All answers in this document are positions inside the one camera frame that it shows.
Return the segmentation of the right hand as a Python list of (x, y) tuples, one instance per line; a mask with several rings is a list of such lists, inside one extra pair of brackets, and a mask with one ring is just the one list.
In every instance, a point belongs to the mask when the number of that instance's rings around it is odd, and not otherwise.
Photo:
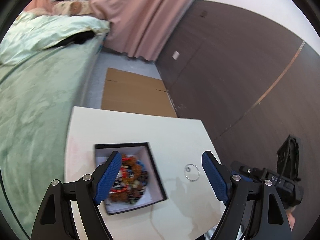
[(286, 215), (287, 215), (287, 219), (289, 221), (289, 225), (290, 225), (290, 229), (291, 231), (293, 230), (293, 227), (295, 225), (295, 217), (293, 216), (293, 211), (295, 210), (295, 207), (289, 207), (287, 210), (286, 210)]

